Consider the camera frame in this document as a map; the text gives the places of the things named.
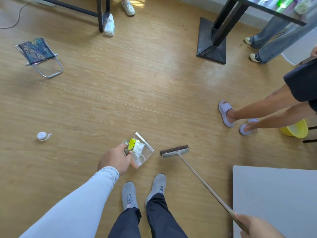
white tape roll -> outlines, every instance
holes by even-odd
[[[40,140],[40,141],[45,141],[45,140],[48,140],[51,135],[52,135],[52,134],[48,134],[48,135],[46,136],[46,133],[45,133],[45,132],[39,132],[39,133],[37,134],[37,138],[38,138],[38,140]]]

black shorts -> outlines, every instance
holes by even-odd
[[[285,74],[284,81],[297,101],[308,101],[317,112],[317,58]]]

power cord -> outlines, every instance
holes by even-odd
[[[20,7],[20,9],[19,9],[19,14],[18,14],[18,19],[17,19],[17,21],[15,22],[15,24],[13,24],[13,25],[10,26],[10,27],[0,27],[0,29],[9,29],[9,28],[15,27],[15,26],[18,24],[19,20],[20,20],[21,11],[22,11],[23,7],[25,7],[25,6],[26,6],[27,4],[29,4],[29,3],[30,3],[30,1],[24,3],[24,4],[22,5],[22,7]]]

sneaker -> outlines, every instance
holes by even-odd
[[[135,15],[135,10],[134,10],[134,8],[129,0],[121,1],[121,5],[123,6],[123,8],[128,16]]]
[[[126,210],[127,208],[132,208],[132,207],[138,208],[135,186],[132,182],[127,182],[123,186],[122,203],[123,203],[124,210]]]
[[[248,44],[248,45],[251,45],[251,38],[246,37],[246,38],[244,39],[244,42],[245,42],[246,44]]]
[[[166,187],[166,176],[164,174],[158,174],[153,180],[152,190],[149,196],[146,198],[145,207],[146,207],[146,204],[149,202],[149,200],[153,197],[153,195],[157,193],[161,193],[162,195],[164,195],[165,187]]]
[[[253,62],[257,62],[259,63],[259,58],[257,57],[257,55],[255,53],[251,53],[250,54],[250,59],[253,61]]]

black square table base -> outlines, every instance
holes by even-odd
[[[212,46],[212,36],[218,31],[213,28],[213,25],[212,21],[200,18],[196,56],[226,64],[226,38],[219,47]]]

